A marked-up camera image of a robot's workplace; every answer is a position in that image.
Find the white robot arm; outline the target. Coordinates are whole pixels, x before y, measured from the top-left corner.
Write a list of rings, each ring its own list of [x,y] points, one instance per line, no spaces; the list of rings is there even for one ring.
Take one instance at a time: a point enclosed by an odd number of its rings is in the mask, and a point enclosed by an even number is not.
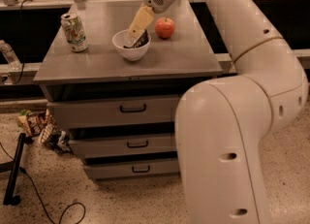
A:
[[[143,0],[137,38],[175,0]],[[308,79],[252,0],[204,0],[236,69],[182,96],[175,139],[190,224],[271,224],[259,143],[303,109]]]

